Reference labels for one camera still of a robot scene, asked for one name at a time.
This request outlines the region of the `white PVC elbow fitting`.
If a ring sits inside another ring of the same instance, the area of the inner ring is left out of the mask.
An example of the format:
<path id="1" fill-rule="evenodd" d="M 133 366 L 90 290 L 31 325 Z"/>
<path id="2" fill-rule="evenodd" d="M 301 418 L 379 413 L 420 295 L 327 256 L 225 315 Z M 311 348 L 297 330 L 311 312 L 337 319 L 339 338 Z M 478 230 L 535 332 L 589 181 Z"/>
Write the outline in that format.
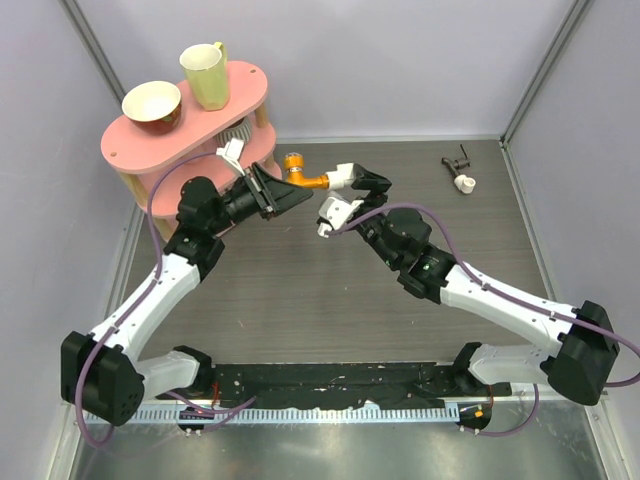
<path id="1" fill-rule="evenodd" d="M 338 164 L 332 171 L 327 171 L 328 190 L 341 190 L 350 187 L 355 180 L 355 164 Z"/>

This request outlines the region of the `orange faucet with chrome knob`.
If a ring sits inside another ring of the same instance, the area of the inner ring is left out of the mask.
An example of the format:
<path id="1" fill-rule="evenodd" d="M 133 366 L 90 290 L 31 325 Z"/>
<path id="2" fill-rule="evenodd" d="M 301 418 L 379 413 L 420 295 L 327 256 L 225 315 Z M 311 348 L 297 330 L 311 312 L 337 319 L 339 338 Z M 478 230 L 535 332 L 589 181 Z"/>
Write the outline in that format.
<path id="1" fill-rule="evenodd" d="M 284 156 L 283 166 L 285 170 L 285 180 L 293 185 L 306 189 L 327 190 L 330 186 L 329 177 L 323 174 L 316 177 L 307 177 L 304 173 L 304 157 L 296 152 L 288 153 Z"/>

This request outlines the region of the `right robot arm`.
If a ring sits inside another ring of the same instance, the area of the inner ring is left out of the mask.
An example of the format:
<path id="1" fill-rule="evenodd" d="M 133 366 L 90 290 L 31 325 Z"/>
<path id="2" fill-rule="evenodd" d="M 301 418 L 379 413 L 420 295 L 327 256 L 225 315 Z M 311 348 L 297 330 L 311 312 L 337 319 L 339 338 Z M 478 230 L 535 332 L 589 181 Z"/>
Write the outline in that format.
<path id="1" fill-rule="evenodd" d="M 433 245 L 431 226 L 416 205 L 380 212 L 391 183 L 355 168 L 355 190 L 366 191 L 353 219 L 354 231 L 374 250 L 412 296 L 458 308 L 526 339 L 520 346 L 481 342 L 464 346 L 451 380 L 465 395 L 503 382 L 540 383 L 587 406 L 598 403 L 620 347 L 606 310 L 591 301 L 579 307 L 556 303 L 501 283 Z"/>

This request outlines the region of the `dark faucet with white elbow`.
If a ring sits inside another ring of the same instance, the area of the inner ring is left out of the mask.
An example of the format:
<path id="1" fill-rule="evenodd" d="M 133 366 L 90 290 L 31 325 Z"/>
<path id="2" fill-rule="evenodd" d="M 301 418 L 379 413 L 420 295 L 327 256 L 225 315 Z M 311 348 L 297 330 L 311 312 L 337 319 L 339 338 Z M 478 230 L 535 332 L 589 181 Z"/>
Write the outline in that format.
<path id="1" fill-rule="evenodd" d="M 471 165 L 471 159 L 469 158 L 464 146 L 460 144 L 459 147 L 462 153 L 461 158 L 451 159 L 448 157 L 442 157 L 441 164 L 450 173 L 456 189 L 464 195 L 470 195 L 476 187 L 476 180 L 463 172 L 465 168 L 468 168 Z"/>

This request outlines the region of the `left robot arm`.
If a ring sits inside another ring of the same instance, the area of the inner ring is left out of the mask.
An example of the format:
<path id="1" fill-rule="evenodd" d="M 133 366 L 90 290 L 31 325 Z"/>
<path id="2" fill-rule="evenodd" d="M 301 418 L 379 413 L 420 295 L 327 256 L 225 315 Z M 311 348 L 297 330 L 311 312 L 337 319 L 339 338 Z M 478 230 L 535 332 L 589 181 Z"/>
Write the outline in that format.
<path id="1" fill-rule="evenodd" d="M 312 195 L 259 164 L 225 192 L 207 177 L 188 180 L 181 188 L 178 226 L 149 276 L 90 333 L 73 331 L 62 342 L 63 399 L 78 415 L 91 413 L 121 426 L 143 401 L 170 391 L 205 397 L 213 385 L 210 356 L 178 346 L 142 361 L 142 350 L 173 308 L 214 269 L 224 250 L 222 232 L 254 215 L 277 217 Z"/>

